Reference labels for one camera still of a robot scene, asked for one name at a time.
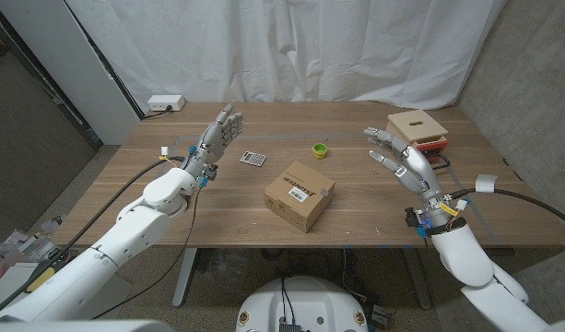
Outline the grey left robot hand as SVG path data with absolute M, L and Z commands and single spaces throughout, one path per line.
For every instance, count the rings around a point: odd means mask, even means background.
M 193 177 L 198 177 L 207 166 L 216 164 L 224 155 L 225 149 L 242 133 L 243 114 L 233 111 L 229 103 L 200 136 L 195 151 L 182 168 Z

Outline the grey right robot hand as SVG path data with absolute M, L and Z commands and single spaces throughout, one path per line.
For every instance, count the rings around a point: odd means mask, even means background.
M 381 129 L 368 127 L 364 130 L 368 141 L 392 153 L 395 160 L 371 150 L 370 156 L 391 172 L 397 182 L 414 193 L 427 209 L 426 218 L 436 226 L 448 221 L 448 213 L 439 207 L 442 190 L 438 178 L 428 160 L 405 141 Z

